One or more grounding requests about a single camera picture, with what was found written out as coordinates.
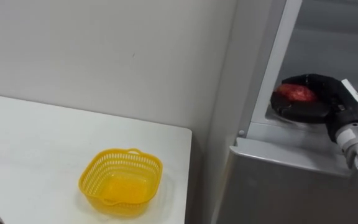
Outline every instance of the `basket handle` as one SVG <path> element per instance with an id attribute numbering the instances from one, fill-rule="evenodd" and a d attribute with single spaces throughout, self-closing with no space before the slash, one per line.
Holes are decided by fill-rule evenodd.
<path id="1" fill-rule="evenodd" d="M 139 155 L 143 155 L 144 153 L 138 149 L 132 148 L 132 149 L 128 149 L 127 152 L 136 152 Z"/>
<path id="2" fill-rule="evenodd" d="M 121 203 L 121 202 L 113 202 L 113 203 L 112 203 L 112 202 L 108 202 L 107 200 L 101 199 L 101 198 L 100 198 L 100 201 L 102 201 L 102 203 L 105 204 L 105 205 L 107 205 L 107 206 L 115 206 L 115 205 Z"/>

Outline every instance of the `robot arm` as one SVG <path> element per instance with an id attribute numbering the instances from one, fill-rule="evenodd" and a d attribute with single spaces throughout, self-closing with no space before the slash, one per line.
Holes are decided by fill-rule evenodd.
<path id="1" fill-rule="evenodd" d="M 291 77 L 282 83 L 307 86 L 318 97 L 314 103 L 289 102 L 273 93 L 272 108 L 280 116 L 304 123 L 324 123 L 332 142 L 339 145 L 352 169 L 352 183 L 358 190 L 358 94 L 349 82 L 324 75 Z"/>

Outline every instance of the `white wall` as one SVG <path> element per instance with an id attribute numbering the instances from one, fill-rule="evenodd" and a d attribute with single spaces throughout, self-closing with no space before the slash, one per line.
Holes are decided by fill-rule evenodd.
<path id="1" fill-rule="evenodd" d="M 235 0 L 0 0 L 0 95 L 208 132 Z"/>

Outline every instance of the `refrigerator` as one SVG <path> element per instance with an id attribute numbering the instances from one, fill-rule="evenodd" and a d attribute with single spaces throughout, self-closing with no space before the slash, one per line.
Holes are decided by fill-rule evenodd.
<path id="1" fill-rule="evenodd" d="M 306 73 L 358 91 L 358 0 L 240 0 L 208 141 L 207 223 L 358 223 L 351 171 L 325 125 L 270 107 L 284 78 Z"/>

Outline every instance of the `refrigerator door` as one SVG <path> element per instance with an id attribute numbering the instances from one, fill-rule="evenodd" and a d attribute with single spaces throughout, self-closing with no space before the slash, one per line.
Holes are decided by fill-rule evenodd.
<path id="1" fill-rule="evenodd" d="M 342 155 L 251 139 L 230 147 L 218 224 L 358 223 L 358 194 Z"/>

